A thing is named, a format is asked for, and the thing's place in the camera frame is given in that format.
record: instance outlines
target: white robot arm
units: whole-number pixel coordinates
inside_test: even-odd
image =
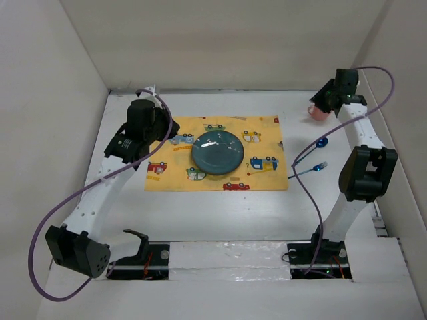
[[[92,278],[99,277],[109,263],[124,257],[138,256],[144,260],[148,236],[133,230],[100,243],[103,223],[126,182],[138,170],[130,167],[109,179],[105,176],[142,159],[149,153],[149,146],[161,141],[167,133],[169,117],[159,107],[153,96],[142,94],[132,101],[127,110],[127,122],[111,140],[95,180],[103,180],[83,194],[74,211],[60,228],[50,226],[46,241],[53,260]],[[179,130],[174,121],[168,139]]]
[[[358,73],[354,69],[337,69],[336,78],[329,80],[311,99],[323,112],[334,111],[341,123],[367,113],[366,101],[356,95]],[[345,127],[352,148],[344,165],[338,186],[340,194],[329,214],[318,226],[310,243],[290,243],[288,250],[290,263],[308,265],[316,252],[316,263],[328,264],[337,257],[340,263],[347,263],[344,239],[348,229],[359,213],[379,196],[385,194],[391,180],[398,155],[393,149],[385,148],[379,140],[372,124],[363,117]]]
[[[338,119],[341,123],[354,119],[361,115],[365,115],[368,108],[364,105],[351,103],[343,105],[338,113]],[[385,146],[379,140],[372,127],[369,118],[365,117],[351,125],[344,127],[350,148],[357,146],[367,146],[371,149],[381,150]],[[338,199],[329,214],[328,218],[323,222],[323,239],[331,242],[339,243],[344,241],[348,229],[351,227],[354,220],[360,212],[368,205],[366,200],[353,200],[349,202],[344,193],[340,193]]]

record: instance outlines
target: cable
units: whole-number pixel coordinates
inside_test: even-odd
[[[318,257],[319,254],[319,250],[320,250],[320,245],[322,244],[322,237],[323,237],[323,220],[322,220],[322,215],[320,214],[320,210],[318,207],[318,204],[316,203],[316,201],[314,200],[313,196],[311,195],[311,193],[308,191],[308,189],[306,188],[306,186],[302,183],[300,177],[298,177],[298,174],[296,173],[296,164],[298,162],[298,160],[300,159],[300,157],[307,152],[308,149],[310,149],[313,145],[315,145],[319,139],[325,138],[327,136],[329,136],[330,134],[334,133],[335,131],[351,124],[354,123],[356,121],[359,121],[365,117],[368,117],[369,115],[373,114],[374,112],[376,112],[377,110],[379,110],[379,108],[381,108],[382,106],[384,106],[391,98],[391,96],[394,93],[394,78],[393,75],[391,74],[391,72],[389,72],[389,70],[383,68],[383,67],[377,67],[377,66],[366,66],[366,67],[357,67],[354,68],[354,70],[361,70],[361,69],[377,69],[377,70],[381,70],[385,73],[387,73],[387,75],[390,77],[390,80],[392,82],[392,86],[390,88],[390,92],[387,95],[387,97],[383,100],[383,102],[381,102],[377,107],[373,108],[371,111],[368,111],[365,115],[361,115],[359,117],[356,117],[354,119],[348,120],[338,126],[336,126],[335,128],[333,128],[332,130],[329,130],[327,133],[325,133],[324,135],[318,137],[316,140],[314,140],[313,142],[311,142],[303,151],[300,152],[299,155],[296,156],[296,158],[294,159],[294,162],[292,163],[292,171],[294,172],[295,178],[298,180],[298,183],[301,185],[301,188],[304,190],[304,192],[306,193],[306,195],[310,198],[310,201],[313,203],[314,209],[316,209],[316,213],[318,214],[318,218],[319,218],[319,241],[318,244],[316,245],[316,249],[314,251],[314,255],[313,255],[313,259],[312,262],[310,263],[310,266],[306,269],[306,271],[304,272],[304,274],[306,275],[307,273],[309,273],[312,268],[314,263],[316,262],[316,259]]]
[[[142,157],[140,160],[137,160],[133,163],[130,163],[129,165],[126,165],[125,167],[118,169],[112,173],[109,173],[108,175],[104,176],[103,179],[109,179],[115,175],[118,175],[119,173],[122,173],[125,170],[128,170],[132,167],[136,167],[137,165],[139,165],[142,161],[145,161],[146,159],[150,158],[154,153],[156,153],[167,141],[167,138],[169,137],[171,131],[172,131],[172,125],[173,125],[173,119],[172,119],[172,114],[171,111],[169,109],[169,107],[167,106],[166,102],[159,97],[156,93],[151,92],[150,90],[146,90],[146,89],[141,89],[142,92],[146,92],[149,93],[150,95],[154,96],[159,102],[160,105],[163,107],[163,109],[167,112],[167,115],[169,116],[169,128],[167,129],[167,133],[165,135],[165,137],[163,138],[163,140],[161,141],[161,143],[152,151],[150,152],[148,155],[146,155],[145,157]],[[34,288],[37,290],[38,293],[40,293],[40,295],[42,295],[44,298],[50,300],[50,301],[54,301],[54,302],[63,302],[66,300],[71,299],[72,297],[74,297],[76,294],[78,294],[91,280],[92,278],[88,278],[77,290],[75,290],[73,293],[71,293],[70,295],[66,296],[66,297],[54,297],[50,294],[48,294],[46,291],[43,290],[43,288],[40,286],[40,284],[37,282],[37,278],[35,277],[35,273],[34,273],[34,264],[33,264],[33,258],[34,258],[34,250],[35,250],[35,244],[37,242],[37,238],[39,237],[39,234],[41,232],[41,229],[43,228],[43,226],[46,224],[47,220],[56,212],[58,211],[60,208],[62,208],[66,203],[70,202],[70,200],[76,198],[77,196],[81,195],[83,192],[85,192],[86,190],[89,190],[90,188],[93,188],[94,186],[100,184],[102,182],[101,179],[98,179],[88,185],[86,185],[85,187],[81,188],[80,190],[76,191],[75,193],[73,193],[72,195],[70,195],[68,198],[66,198],[65,200],[62,200],[62,202],[60,202],[56,207],[54,207],[52,210],[50,210],[48,212],[48,214],[46,214],[46,216],[40,221],[39,225],[37,226],[33,238],[31,239],[31,243],[29,245],[29,252],[28,252],[28,273],[29,273],[29,278],[31,280],[31,283],[33,284]]]
[[[281,259],[283,262],[289,263],[289,261],[288,261],[288,260],[283,259],[283,258],[285,257],[285,255],[289,255],[289,252],[285,252],[285,253],[282,255],[282,258],[280,258],[280,259]]]
[[[113,273],[113,270],[114,270],[114,267],[115,267],[115,263],[116,263],[117,261],[114,261],[113,262],[113,265],[111,266],[111,269],[107,272],[107,275],[105,276],[106,278],[108,278],[112,273]]]
[[[151,259],[153,259],[153,253],[152,252],[149,254],[148,261],[144,265],[144,277],[142,279],[145,279],[145,277],[147,277],[148,267],[149,267],[149,264],[151,263]]]
[[[339,261],[335,256],[333,256],[333,258],[334,258],[334,260],[336,261],[336,263],[338,264],[338,267],[340,268],[341,278],[345,279],[345,277],[344,277],[344,272],[342,272],[342,268],[341,268],[341,263],[340,263],[340,261]]]

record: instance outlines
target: cartoon car print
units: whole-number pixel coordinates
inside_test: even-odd
[[[278,168],[278,160],[275,157],[266,157],[265,159],[258,159],[257,157],[252,157],[250,163],[252,168],[255,170],[264,170],[266,167],[272,167],[273,170]]]
[[[149,162],[147,172],[153,171],[156,175],[165,172],[167,163],[164,162]]]
[[[169,139],[169,142],[173,145],[179,145],[182,143],[193,144],[194,136],[191,133],[184,133],[183,135],[176,135],[172,139]]]
[[[187,179],[191,180],[191,181],[200,181],[206,178],[206,173],[204,173],[202,170],[200,169],[196,169],[194,167],[191,167],[187,170]]]
[[[260,142],[261,141],[261,139],[260,139],[261,133],[258,133],[256,131],[249,132],[249,131],[245,130],[242,132],[242,137],[247,142]]]
[[[255,175],[257,173],[274,171],[278,168],[278,162],[279,161],[275,157],[266,157],[265,159],[258,159],[257,157],[252,157],[250,159],[250,164],[252,168],[256,170],[256,172],[250,173],[248,170],[247,175]]]
[[[224,191],[243,191],[243,190],[249,190],[249,185],[245,185],[244,183],[231,183],[227,182],[222,185],[222,189]]]
[[[206,131],[214,131],[214,130],[225,130],[226,128],[223,125],[206,125],[205,130]]]

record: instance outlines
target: screw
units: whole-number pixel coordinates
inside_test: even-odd
[[[288,250],[288,257],[295,259],[296,258],[296,250],[295,249],[289,249]]]
[[[347,257],[347,251],[346,251],[344,248],[342,248],[342,249],[340,250],[340,253],[338,254],[338,256],[339,256],[340,258],[345,258],[345,257]]]
[[[161,257],[163,260],[169,259],[169,251],[168,251],[168,250],[163,250],[163,251],[160,253],[160,257]]]

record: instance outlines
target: white table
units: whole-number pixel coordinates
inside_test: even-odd
[[[174,116],[279,115],[288,172],[294,157],[311,141],[338,124],[308,118],[306,107],[312,92],[270,91],[164,95]],[[88,177],[98,170],[103,151],[126,121],[135,95],[110,95],[99,129]],[[327,161],[323,171],[302,177],[318,201],[324,218],[338,196],[338,175],[350,148],[344,131],[330,137],[324,149],[314,151],[300,170]],[[295,179],[287,191],[152,192],[144,191],[147,162],[123,188],[105,226],[110,236],[129,227],[149,235],[152,241],[297,240],[309,239],[319,221],[313,205]],[[349,233],[351,237],[375,237],[365,210]]]
[[[325,123],[308,118],[311,96],[307,91],[240,91],[163,98],[174,116],[278,114],[290,172],[293,158],[338,124],[334,117]],[[88,180],[125,122],[133,99],[134,95],[109,96]],[[345,133],[339,131],[330,136],[326,148],[300,164],[303,170],[329,163],[323,171],[302,177],[324,219],[338,196],[338,175],[349,154]],[[309,239],[318,225],[316,212],[295,179],[290,180],[288,191],[146,192],[146,169],[143,163],[123,188],[105,224],[105,237],[132,228],[149,235],[151,241],[296,240]],[[422,319],[397,241],[377,238],[371,215],[373,206],[359,215],[346,239],[354,282],[288,281],[288,272],[280,281],[230,281],[227,277],[212,281],[206,273],[190,280],[92,281],[66,303],[43,300],[39,319]],[[200,259],[201,253],[187,263],[198,265]],[[63,296],[83,280],[55,265],[46,289]]]

